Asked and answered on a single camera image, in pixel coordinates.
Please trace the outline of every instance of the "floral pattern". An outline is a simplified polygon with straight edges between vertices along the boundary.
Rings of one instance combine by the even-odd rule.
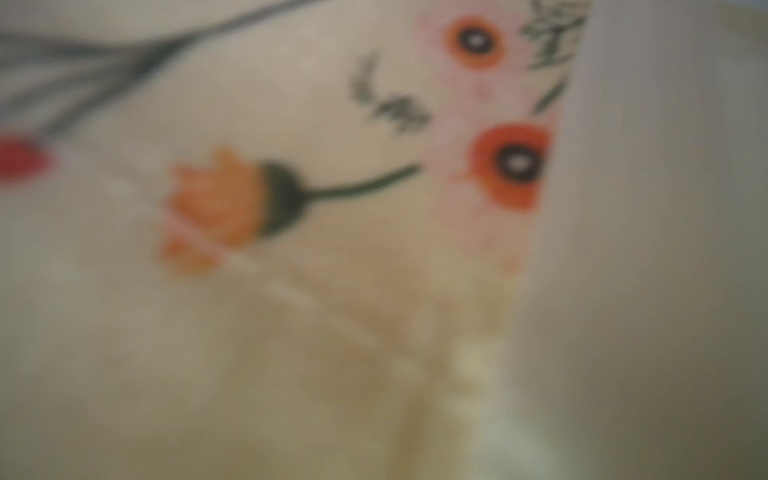
[[[509,270],[527,251],[551,145],[545,119],[495,121],[463,105],[428,132],[424,167],[442,184],[437,217],[469,253]]]
[[[0,137],[0,182],[19,182],[37,177],[53,165],[38,142],[9,135]]]
[[[524,24],[492,0],[435,1],[416,22],[416,44],[448,85],[476,101],[496,100],[530,61]]]
[[[214,160],[212,168],[180,166],[175,171],[179,185],[167,202],[161,256],[177,273],[212,269],[220,262],[220,249],[244,247],[264,225],[260,172],[226,148]]]

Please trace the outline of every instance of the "red flower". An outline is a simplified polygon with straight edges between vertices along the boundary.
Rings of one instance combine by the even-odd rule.
[[[541,175],[554,118],[532,120],[530,92],[517,104],[488,109],[464,105],[429,125],[424,168],[442,183],[438,218],[469,253],[517,270],[528,254]]]
[[[0,137],[0,183],[26,180],[52,165],[37,142],[19,136]]]

